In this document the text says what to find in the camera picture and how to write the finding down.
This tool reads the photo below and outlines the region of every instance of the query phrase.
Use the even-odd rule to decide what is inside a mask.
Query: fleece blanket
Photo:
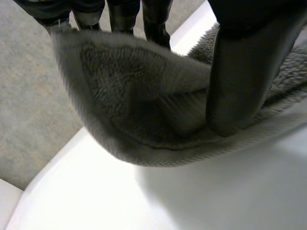
[[[116,158],[172,167],[231,153],[307,122],[307,39],[286,57],[263,107],[222,138],[205,119],[216,24],[187,57],[125,34],[52,34],[67,92],[85,127]]]

